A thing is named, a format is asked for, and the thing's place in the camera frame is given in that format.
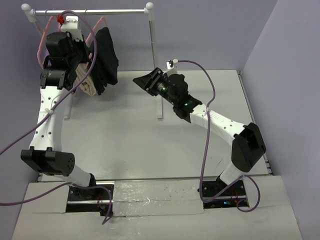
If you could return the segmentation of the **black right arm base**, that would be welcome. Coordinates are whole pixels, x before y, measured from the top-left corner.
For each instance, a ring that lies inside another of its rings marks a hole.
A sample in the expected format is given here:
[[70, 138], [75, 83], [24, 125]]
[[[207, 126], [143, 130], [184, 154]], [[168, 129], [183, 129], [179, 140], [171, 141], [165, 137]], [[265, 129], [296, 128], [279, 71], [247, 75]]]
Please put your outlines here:
[[[221, 181], [204, 180], [201, 185], [202, 198], [207, 201], [217, 195], [226, 186], [227, 185]], [[217, 196], [213, 201], [202, 203], [205, 210], [236, 208], [237, 204], [239, 207], [249, 207], [243, 180], [238, 180], [231, 187]]]

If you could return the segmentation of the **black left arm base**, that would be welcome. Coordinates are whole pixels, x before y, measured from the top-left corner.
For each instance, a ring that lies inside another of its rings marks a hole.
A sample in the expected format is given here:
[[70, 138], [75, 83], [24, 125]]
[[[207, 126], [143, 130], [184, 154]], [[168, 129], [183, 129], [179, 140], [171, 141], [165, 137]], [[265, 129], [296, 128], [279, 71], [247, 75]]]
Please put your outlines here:
[[98, 181], [96, 185], [100, 187], [91, 190], [70, 186], [65, 211], [67, 213], [99, 213], [100, 216], [105, 217], [109, 209], [110, 197], [101, 187], [108, 189], [113, 197], [114, 183]]

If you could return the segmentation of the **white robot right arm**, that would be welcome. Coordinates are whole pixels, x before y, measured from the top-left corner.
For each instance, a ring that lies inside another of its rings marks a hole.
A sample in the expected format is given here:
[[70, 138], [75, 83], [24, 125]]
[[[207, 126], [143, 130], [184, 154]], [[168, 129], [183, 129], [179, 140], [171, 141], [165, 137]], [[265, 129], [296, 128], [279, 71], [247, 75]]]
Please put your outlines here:
[[235, 189], [234, 180], [248, 173], [265, 154], [266, 146], [259, 127], [251, 122], [233, 121], [192, 97], [182, 74], [154, 69], [133, 82], [151, 96], [161, 96], [172, 105], [174, 113], [182, 120], [196, 124], [214, 133], [231, 146], [231, 161], [220, 174], [217, 190], [227, 196]]

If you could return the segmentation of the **black trousers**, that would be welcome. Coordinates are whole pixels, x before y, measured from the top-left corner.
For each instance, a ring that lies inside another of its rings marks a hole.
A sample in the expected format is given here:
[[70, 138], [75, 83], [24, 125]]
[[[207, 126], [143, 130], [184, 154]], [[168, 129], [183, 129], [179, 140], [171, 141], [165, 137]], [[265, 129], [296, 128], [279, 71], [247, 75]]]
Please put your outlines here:
[[95, 35], [97, 57], [90, 76], [98, 95], [101, 95], [108, 85], [118, 83], [119, 60], [114, 50], [113, 40], [108, 27], [101, 28]]

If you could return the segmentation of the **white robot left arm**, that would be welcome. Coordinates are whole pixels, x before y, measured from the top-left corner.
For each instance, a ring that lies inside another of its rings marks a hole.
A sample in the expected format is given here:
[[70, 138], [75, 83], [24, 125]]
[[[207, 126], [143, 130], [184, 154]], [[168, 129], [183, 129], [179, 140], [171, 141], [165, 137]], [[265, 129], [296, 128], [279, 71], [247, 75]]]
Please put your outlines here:
[[118, 82], [118, 59], [108, 27], [97, 31], [90, 46], [70, 31], [46, 36], [48, 55], [40, 75], [41, 103], [34, 136], [20, 158], [35, 172], [56, 176], [66, 183], [80, 186], [80, 194], [93, 199], [98, 193], [93, 174], [76, 165], [75, 155], [62, 151], [62, 127], [67, 94], [75, 90], [76, 70], [85, 64], [93, 68], [103, 87]]

